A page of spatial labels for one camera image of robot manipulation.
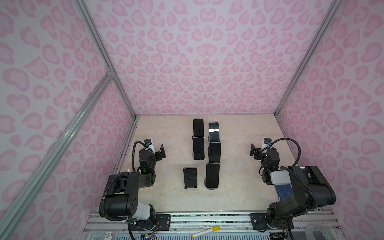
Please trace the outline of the grey round phone stand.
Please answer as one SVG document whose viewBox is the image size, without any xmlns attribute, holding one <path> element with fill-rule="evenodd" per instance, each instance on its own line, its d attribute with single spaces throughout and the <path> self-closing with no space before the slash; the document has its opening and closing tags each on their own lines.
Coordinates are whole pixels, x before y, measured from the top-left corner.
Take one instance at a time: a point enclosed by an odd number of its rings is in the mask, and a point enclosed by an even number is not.
<svg viewBox="0 0 384 240">
<path fill-rule="evenodd" d="M 215 190 L 219 187 L 219 182 L 218 181 L 209 181 L 208 179 L 205 179 L 204 185 L 208 190 Z"/>
</svg>

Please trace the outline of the left corner aluminium post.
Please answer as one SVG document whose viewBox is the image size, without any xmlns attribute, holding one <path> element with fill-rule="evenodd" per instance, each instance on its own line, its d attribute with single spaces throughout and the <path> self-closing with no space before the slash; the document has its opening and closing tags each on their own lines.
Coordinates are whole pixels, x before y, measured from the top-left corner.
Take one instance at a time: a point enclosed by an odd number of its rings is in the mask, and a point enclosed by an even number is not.
<svg viewBox="0 0 384 240">
<path fill-rule="evenodd" d="M 107 49 L 105 47 L 105 44 L 102 41 L 102 38 L 97 30 L 97 27 L 95 25 L 95 22 L 88 10 L 87 4 L 83 0 L 74 0 L 74 4 L 76 5 L 76 8 L 81 15 L 85 26 L 87 30 L 89 31 L 93 42 L 95 43 L 96 48 L 98 49 L 102 60 L 105 63 L 105 66 L 107 67 L 109 73 L 112 74 L 113 81 L 118 89 L 118 92 L 120 96 L 123 99 L 123 103 L 125 104 L 126 108 L 128 109 L 130 116 L 135 120 L 136 119 L 136 114 L 134 113 L 133 107 L 129 101 L 129 98 L 124 90 L 123 84 L 120 81 L 120 78 L 118 77 L 115 68 L 113 66 L 113 63 L 111 61 L 110 56 L 107 53 Z"/>
</svg>

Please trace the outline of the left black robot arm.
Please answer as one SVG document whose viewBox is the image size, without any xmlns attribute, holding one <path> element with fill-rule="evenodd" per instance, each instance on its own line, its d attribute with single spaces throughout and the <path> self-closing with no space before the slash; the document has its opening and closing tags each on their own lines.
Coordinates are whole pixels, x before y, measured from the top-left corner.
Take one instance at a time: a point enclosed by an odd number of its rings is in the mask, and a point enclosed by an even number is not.
<svg viewBox="0 0 384 240">
<path fill-rule="evenodd" d="M 139 171 L 121 172 L 109 176 L 99 205 L 101 217 L 112 222 L 127 222 L 151 231 L 158 227 L 156 212 L 152 205 L 139 201 L 139 189 L 154 185 L 155 167 L 158 161 L 166 158 L 164 146 L 154 152 L 151 147 L 139 151 Z"/>
</svg>

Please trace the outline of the purple phone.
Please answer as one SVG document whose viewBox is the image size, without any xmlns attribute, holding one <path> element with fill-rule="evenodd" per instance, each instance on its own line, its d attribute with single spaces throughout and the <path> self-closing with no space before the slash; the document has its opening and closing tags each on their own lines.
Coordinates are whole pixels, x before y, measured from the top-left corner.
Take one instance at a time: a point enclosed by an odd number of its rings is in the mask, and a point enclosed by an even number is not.
<svg viewBox="0 0 384 240">
<path fill-rule="evenodd" d="M 198 175 L 196 167 L 183 168 L 185 189 L 198 187 Z"/>
</svg>

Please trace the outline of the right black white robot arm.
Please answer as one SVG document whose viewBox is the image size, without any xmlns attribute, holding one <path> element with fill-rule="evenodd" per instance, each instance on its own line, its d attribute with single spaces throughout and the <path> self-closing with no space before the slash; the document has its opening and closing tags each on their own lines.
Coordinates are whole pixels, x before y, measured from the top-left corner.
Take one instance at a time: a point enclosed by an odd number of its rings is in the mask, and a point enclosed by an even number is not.
<svg viewBox="0 0 384 240">
<path fill-rule="evenodd" d="M 330 206 L 336 202 L 336 194 L 320 169 L 316 166 L 280 166 L 280 154 L 276 148 L 251 145 L 250 156 L 261 162 L 259 174 L 267 185 L 289 185 L 292 193 L 271 203 L 264 215 L 251 214 L 253 229 L 261 233 L 268 230 L 294 229 L 293 218 Z"/>
</svg>

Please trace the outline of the blue book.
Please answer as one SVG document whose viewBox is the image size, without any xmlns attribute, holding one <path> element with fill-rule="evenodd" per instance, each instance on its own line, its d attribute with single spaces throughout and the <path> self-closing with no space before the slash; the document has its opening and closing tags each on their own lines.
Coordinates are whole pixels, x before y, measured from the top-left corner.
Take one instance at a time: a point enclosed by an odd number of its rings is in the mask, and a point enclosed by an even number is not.
<svg viewBox="0 0 384 240">
<path fill-rule="evenodd" d="M 289 197 L 293 193 L 291 185 L 275 185 L 275 189 L 280 201 Z"/>
</svg>

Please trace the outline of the white yellow marker pen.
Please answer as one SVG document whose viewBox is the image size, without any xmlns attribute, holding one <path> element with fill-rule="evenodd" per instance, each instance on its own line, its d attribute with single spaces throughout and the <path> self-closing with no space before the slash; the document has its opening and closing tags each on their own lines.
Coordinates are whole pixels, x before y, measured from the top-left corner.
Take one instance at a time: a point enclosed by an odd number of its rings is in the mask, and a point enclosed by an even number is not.
<svg viewBox="0 0 384 240">
<path fill-rule="evenodd" d="M 214 233 L 214 232 L 217 232 L 219 231 L 221 228 L 220 227 L 214 227 L 214 228 L 210 228 L 210 229 L 207 229 L 207 230 L 204 230 L 204 231 L 200 231 L 198 233 L 195 233 L 195 234 L 192 234 L 191 235 L 191 238 L 192 239 L 195 239 L 197 237 L 200 237 L 200 236 L 203 236 L 203 235 L 206 235 L 206 234 L 210 234 L 210 233 Z"/>
</svg>

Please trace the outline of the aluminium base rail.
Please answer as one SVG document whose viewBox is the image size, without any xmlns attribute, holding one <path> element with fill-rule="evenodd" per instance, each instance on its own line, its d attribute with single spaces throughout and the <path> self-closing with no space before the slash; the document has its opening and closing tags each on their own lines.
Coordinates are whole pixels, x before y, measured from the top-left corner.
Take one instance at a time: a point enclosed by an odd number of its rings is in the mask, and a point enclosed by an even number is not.
<svg viewBox="0 0 384 240">
<path fill-rule="evenodd" d="M 290 232 L 253 229 L 251 214 L 262 211 L 163 212 L 157 214 L 158 227 L 151 231 L 124 222 L 110 222 L 91 214 L 82 240 L 190 240 L 191 235 L 214 227 L 217 232 L 198 237 L 199 240 L 344 240 L 345 234 L 333 212 L 316 211 L 293 218 Z"/>
</svg>

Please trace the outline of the corner aluminium post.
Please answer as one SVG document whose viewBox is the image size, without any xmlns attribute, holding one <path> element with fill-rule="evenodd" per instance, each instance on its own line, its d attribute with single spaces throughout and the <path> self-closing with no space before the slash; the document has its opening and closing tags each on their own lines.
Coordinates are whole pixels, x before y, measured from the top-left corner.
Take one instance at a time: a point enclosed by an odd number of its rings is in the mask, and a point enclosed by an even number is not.
<svg viewBox="0 0 384 240">
<path fill-rule="evenodd" d="M 76 5 L 76 8 L 81 15 L 85 26 L 87 30 L 89 31 L 93 42 L 95 43 L 96 48 L 98 49 L 102 60 L 105 63 L 105 66 L 107 67 L 109 73 L 112 74 L 113 81 L 118 89 L 118 92 L 120 96 L 123 99 L 123 103 L 125 104 L 126 108 L 128 109 L 130 116 L 135 120 L 136 119 L 136 114 L 134 113 L 133 107 L 129 101 L 129 98 L 124 90 L 123 84 L 120 81 L 120 78 L 118 77 L 115 68 L 113 66 L 113 63 L 111 61 L 110 56 L 107 53 L 107 49 L 105 47 L 105 44 L 102 41 L 102 38 L 97 30 L 97 27 L 95 25 L 95 22 L 88 10 L 87 4 L 83 0 L 74 0 L 74 4 Z"/>
<path fill-rule="evenodd" d="M 284 95 L 283 95 L 283 97 L 282 97 L 282 99 L 281 99 L 281 101 L 280 101 L 280 103 L 279 103 L 279 105 L 278 105 L 278 107 L 274 113 L 274 116 L 276 119 L 282 113 L 283 108 L 284 108 L 286 102 L 288 101 L 289 96 L 293 92 L 296 84 L 299 82 L 305 68 L 310 63 L 312 56 L 315 54 L 315 52 L 316 52 L 320 42 L 322 41 L 324 35 L 326 34 L 327 30 L 330 28 L 334 18 L 338 14 L 339 8 L 343 5 L 343 2 L 344 1 L 342 1 L 342 0 L 333 0 L 331 2 L 330 7 L 328 8 L 325 16 L 323 17 L 323 20 L 322 20 L 321 24 L 319 25 L 318 30 L 316 31 L 313 39 L 311 40 L 310 45 L 309 45 L 307 51 L 305 52 L 302 61 L 298 65 L 298 68 L 297 68 L 296 72 L 294 73 L 292 80 L 288 84 L 288 87 L 287 87 L 286 91 L 284 92 Z"/>
</svg>

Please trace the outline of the diagonal aluminium frame bar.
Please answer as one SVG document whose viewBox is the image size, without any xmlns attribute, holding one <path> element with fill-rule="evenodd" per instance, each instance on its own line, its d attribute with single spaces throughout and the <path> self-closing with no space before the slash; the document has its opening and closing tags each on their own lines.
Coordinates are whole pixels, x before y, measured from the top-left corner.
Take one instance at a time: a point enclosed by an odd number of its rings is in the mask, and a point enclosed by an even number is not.
<svg viewBox="0 0 384 240">
<path fill-rule="evenodd" d="M 78 113 L 70 122 L 61 137 L 51 148 L 51 151 L 47 154 L 38 169 L 23 187 L 17 198 L 10 205 L 1 220 L 2 240 L 7 240 L 17 225 L 20 223 L 24 214 L 29 209 L 31 203 L 33 203 L 41 188 L 52 174 L 54 168 L 57 166 L 58 162 L 61 160 L 68 147 L 74 140 L 76 134 L 82 128 L 83 124 L 89 117 L 95 105 L 98 103 L 104 91 L 108 88 L 109 84 L 113 80 L 113 77 L 113 74 L 106 74 L 104 76 L 103 80 L 99 83 L 94 92 L 79 109 Z"/>
</svg>

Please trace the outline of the black phone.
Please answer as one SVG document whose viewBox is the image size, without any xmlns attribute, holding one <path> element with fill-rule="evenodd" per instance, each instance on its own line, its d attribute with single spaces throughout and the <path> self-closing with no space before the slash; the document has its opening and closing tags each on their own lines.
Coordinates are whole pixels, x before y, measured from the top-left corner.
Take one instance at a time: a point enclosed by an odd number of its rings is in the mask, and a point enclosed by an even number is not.
<svg viewBox="0 0 384 240">
<path fill-rule="evenodd" d="M 193 119 L 193 138 L 204 137 L 204 120 Z"/>
<path fill-rule="evenodd" d="M 209 123 L 208 140 L 210 143 L 220 142 L 220 129 L 218 122 Z"/>
<path fill-rule="evenodd" d="M 205 159 L 204 137 L 193 137 L 193 158 L 196 161 Z"/>
<path fill-rule="evenodd" d="M 220 164 L 207 163 L 205 186 L 208 189 L 217 189 L 219 187 L 219 178 L 220 178 Z"/>
<path fill-rule="evenodd" d="M 208 147 L 208 155 L 210 163 L 221 163 L 221 149 L 222 144 L 220 142 L 211 142 Z"/>
</svg>

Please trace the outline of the right corner aluminium post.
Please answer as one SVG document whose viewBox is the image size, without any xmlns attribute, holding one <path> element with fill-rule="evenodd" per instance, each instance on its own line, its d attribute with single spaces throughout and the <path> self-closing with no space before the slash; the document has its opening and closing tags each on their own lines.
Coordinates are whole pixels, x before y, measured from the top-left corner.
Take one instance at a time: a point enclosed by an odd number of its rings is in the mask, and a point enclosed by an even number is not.
<svg viewBox="0 0 384 240">
<path fill-rule="evenodd" d="M 307 51 L 305 52 L 302 61 L 298 65 L 298 68 L 297 68 L 296 72 L 294 73 L 292 80 L 288 84 L 288 87 L 287 87 L 286 91 L 284 92 L 284 95 L 283 95 L 283 97 L 282 97 L 282 99 L 281 99 L 281 101 L 280 101 L 280 103 L 279 103 L 279 105 L 278 105 L 278 107 L 274 113 L 274 116 L 276 119 L 282 113 L 283 108 L 284 108 L 286 102 L 288 101 L 289 96 L 293 92 L 296 84 L 299 82 L 305 68 L 310 63 L 312 56 L 315 54 L 315 52 L 316 52 L 320 42 L 322 41 L 324 35 L 326 34 L 327 30 L 330 28 L 334 18 L 338 14 L 339 8 L 343 5 L 343 2 L 344 1 L 342 1 L 342 0 L 333 0 L 331 2 L 330 7 L 328 8 L 325 16 L 323 17 L 323 20 L 322 20 L 321 24 L 319 25 L 318 30 L 316 31 L 313 39 L 311 40 L 310 45 L 309 45 Z"/>
</svg>

